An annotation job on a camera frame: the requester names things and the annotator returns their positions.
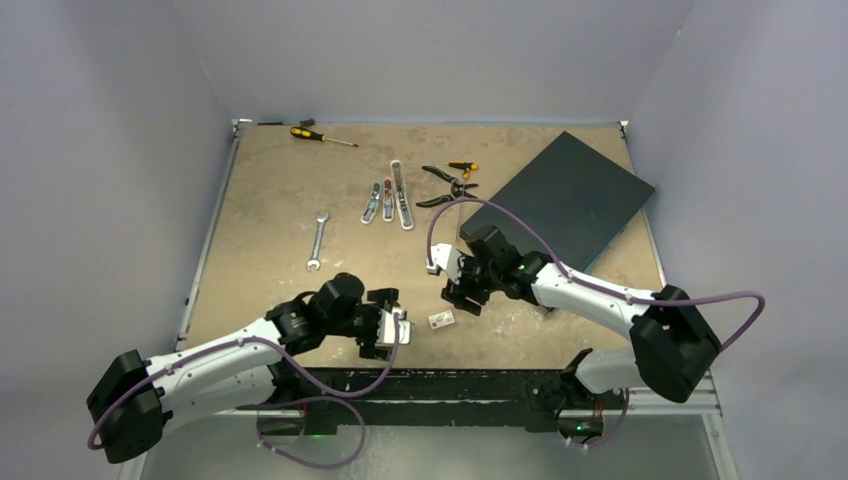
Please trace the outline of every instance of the wooden tabletop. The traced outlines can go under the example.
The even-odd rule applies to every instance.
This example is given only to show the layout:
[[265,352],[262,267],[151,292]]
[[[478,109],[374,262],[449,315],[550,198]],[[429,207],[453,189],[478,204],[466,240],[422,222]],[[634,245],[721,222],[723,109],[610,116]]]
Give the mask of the wooden tabletop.
[[[437,209],[413,207],[415,228],[397,218],[360,216],[374,182],[403,162],[412,203],[449,193],[447,183],[421,170],[451,160],[476,162],[475,194],[490,198],[563,130],[630,170],[616,128],[477,126],[325,126],[314,130],[359,143],[352,148],[298,140],[289,127],[250,126],[244,133],[210,246],[195,305],[188,346],[231,333],[274,305],[316,290],[339,272],[358,276],[366,289],[396,287],[416,324],[412,344],[396,366],[417,368],[562,368],[586,347],[613,348],[625,340],[564,311],[544,315],[533,305],[492,296],[475,317],[454,310],[455,325],[431,330],[427,317],[452,306],[439,298],[444,275],[424,269],[426,232]],[[458,239],[460,219],[478,208],[463,204],[441,217],[434,243]],[[321,269],[306,271],[315,237],[315,214],[329,210]],[[661,282],[643,215],[636,215],[591,271],[615,283],[658,290]],[[298,356],[307,366],[380,366],[358,358],[353,339],[328,337]]]

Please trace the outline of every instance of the screwdriver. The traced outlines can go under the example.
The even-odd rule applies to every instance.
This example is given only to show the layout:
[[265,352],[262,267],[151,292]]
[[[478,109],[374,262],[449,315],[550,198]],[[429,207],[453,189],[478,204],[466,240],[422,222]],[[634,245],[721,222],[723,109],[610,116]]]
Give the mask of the screwdriver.
[[463,170],[464,173],[462,174],[462,178],[466,178],[466,179],[469,176],[471,176],[471,170],[477,170],[477,164],[476,163],[449,162],[448,166],[452,167],[452,168],[458,168],[460,170]]
[[327,138],[323,133],[313,132],[308,128],[303,127],[292,127],[291,129],[292,135],[297,138],[302,138],[304,140],[318,140],[319,142],[336,142],[344,145],[350,145],[351,147],[358,147],[359,145],[350,142],[343,142],[341,140],[336,140],[335,138]]

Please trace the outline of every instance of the white wall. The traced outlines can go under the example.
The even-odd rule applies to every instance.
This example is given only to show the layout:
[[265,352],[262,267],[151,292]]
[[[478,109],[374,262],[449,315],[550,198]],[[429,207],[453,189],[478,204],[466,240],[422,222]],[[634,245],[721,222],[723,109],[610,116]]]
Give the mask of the white wall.
[[[761,290],[716,362],[743,478],[848,472],[848,4],[701,0],[628,132],[669,281]],[[726,337],[752,305],[707,309]]]
[[694,0],[176,0],[233,117],[628,119]]
[[228,120],[170,0],[0,7],[0,471],[109,478],[85,398],[173,348]]

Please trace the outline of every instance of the wrench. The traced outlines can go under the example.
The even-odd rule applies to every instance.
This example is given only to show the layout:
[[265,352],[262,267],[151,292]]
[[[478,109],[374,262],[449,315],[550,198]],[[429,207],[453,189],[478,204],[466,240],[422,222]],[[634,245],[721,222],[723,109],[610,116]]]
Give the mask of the wrench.
[[312,267],[315,270],[321,269],[321,260],[318,258],[318,252],[321,250],[321,238],[324,237],[324,225],[330,219],[330,212],[318,212],[315,214],[315,220],[318,221],[318,231],[315,232],[315,243],[312,245],[312,258],[306,262],[306,271],[311,272]]

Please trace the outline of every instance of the black pliers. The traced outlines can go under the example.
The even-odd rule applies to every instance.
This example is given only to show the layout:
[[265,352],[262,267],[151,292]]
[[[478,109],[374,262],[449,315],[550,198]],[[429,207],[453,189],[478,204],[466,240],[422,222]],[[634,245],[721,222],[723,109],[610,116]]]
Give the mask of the black pliers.
[[449,195],[442,195],[441,197],[436,197],[432,200],[425,200],[423,202],[418,202],[415,204],[416,207],[423,208],[432,208],[436,205],[441,205],[443,203],[448,203],[456,200],[459,197],[468,197],[468,198],[477,198],[474,195],[466,192],[469,188],[474,188],[479,186],[477,183],[465,183],[463,184],[459,181],[458,178],[448,175],[447,173],[439,170],[436,167],[425,166],[421,167],[422,170],[426,170],[433,175],[441,178],[442,180],[451,184],[451,193]]

